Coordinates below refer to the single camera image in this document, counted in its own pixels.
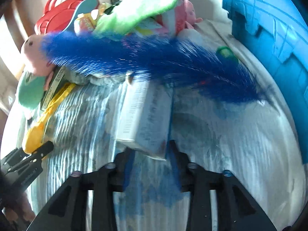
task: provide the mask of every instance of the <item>green plush fabric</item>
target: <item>green plush fabric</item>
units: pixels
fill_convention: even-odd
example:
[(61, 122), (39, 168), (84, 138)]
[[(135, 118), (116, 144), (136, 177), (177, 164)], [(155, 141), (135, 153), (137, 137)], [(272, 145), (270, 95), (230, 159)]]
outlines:
[(142, 20), (175, 7), (177, 0), (122, 0), (110, 15), (104, 14), (94, 33), (126, 34)]
[(17, 86), (19, 104), (29, 110), (37, 108), (44, 94), (45, 80), (45, 76), (35, 76), (24, 71)]

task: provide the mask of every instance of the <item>red bag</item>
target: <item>red bag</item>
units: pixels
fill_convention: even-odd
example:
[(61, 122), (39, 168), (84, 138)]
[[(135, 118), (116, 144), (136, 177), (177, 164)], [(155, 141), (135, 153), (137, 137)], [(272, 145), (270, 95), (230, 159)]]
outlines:
[(57, 0), (48, 0), (44, 9), (44, 15), (37, 21), (34, 30), (37, 35), (51, 31), (62, 31), (69, 24), (74, 11), (83, 0), (65, 0), (55, 6)]

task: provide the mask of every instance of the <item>blue fur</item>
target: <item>blue fur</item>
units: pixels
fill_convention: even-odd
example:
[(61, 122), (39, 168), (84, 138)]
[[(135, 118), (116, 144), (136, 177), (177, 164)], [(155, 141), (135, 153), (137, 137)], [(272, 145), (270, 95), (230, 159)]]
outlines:
[(115, 41), (91, 34), (47, 35), (42, 50), (49, 61), (84, 75), (133, 72), (176, 87), (192, 86), (224, 102), (261, 100), (263, 91), (249, 70), (190, 41), (130, 35)]

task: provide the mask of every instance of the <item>blue plastic bin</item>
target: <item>blue plastic bin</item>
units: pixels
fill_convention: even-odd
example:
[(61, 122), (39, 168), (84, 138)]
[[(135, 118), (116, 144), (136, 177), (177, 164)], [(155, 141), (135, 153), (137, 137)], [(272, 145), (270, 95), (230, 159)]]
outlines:
[(291, 0), (223, 0), (232, 34), (272, 75), (292, 112), (308, 163), (308, 27)]

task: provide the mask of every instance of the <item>pink toy pig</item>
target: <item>pink toy pig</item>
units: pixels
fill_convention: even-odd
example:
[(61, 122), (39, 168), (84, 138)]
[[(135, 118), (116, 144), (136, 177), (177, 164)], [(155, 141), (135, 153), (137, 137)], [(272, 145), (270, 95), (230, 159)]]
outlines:
[(44, 91), (46, 91), (54, 74), (55, 65), (49, 63), (40, 51), (43, 37), (44, 35), (31, 35), (21, 47), (21, 55), (27, 71), (36, 76), (46, 76), (44, 85)]
[(186, 12), (186, 28), (193, 29), (195, 23), (202, 22), (202, 18), (196, 18), (195, 9), (193, 8), (193, 4), (188, 1), (184, 0), (184, 7)]

